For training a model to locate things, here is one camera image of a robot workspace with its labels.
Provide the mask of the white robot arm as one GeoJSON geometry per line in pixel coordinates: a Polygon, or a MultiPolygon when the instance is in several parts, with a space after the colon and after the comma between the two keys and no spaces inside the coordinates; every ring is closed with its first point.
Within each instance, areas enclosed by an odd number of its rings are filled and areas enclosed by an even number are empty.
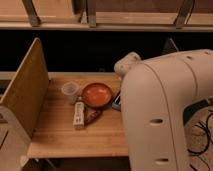
{"type": "Polygon", "coordinates": [[[114,65],[132,171],[189,171],[184,109],[213,96],[213,50],[143,60],[128,53],[114,65]]]}

